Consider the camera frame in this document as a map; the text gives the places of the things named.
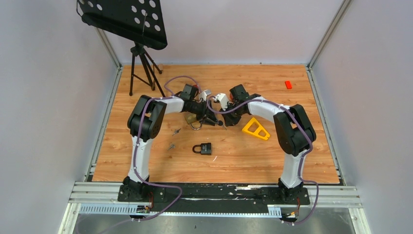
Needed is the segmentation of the black headed key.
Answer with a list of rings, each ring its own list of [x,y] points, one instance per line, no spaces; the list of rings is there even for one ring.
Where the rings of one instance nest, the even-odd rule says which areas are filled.
[[[226,127],[225,127],[224,123],[221,120],[218,121],[218,125],[223,127],[226,130]]]

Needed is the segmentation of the black padlock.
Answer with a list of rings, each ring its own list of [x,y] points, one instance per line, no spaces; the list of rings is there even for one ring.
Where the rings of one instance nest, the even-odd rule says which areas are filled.
[[[192,151],[196,154],[201,154],[201,155],[212,155],[212,144],[210,142],[208,143],[201,143],[198,145],[194,145],[192,147]]]

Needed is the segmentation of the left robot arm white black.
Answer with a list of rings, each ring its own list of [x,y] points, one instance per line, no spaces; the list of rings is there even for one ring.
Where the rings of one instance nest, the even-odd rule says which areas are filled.
[[[182,91],[171,97],[150,98],[142,95],[133,109],[127,126],[132,138],[131,167],[123,180],[123,188],[129,189],[137,201],[144,201],[149,196],[149,158],[153,139],[158,136],[164,116],[171,113],[186,112],[193,117],[189,123],[203,125],[223,123],[207,108],[210,91],[200,92],[198,86],[186,84]]]

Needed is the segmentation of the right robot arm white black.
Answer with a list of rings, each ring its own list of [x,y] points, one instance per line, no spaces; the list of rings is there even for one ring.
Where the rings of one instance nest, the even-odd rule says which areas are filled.
[[[298,196],[297,189],[304,183],[302,171],[306,156],[317,138],[304,107],[278,104],[258,94],[249,94],[242,85],[230,89],[230,96],[219,93],[213,101],[221,105],[219,112],[226,126],[236,125],[245,114],[274,123],[278,143],[285,153],[278,197],[283,203],[293,202]]]

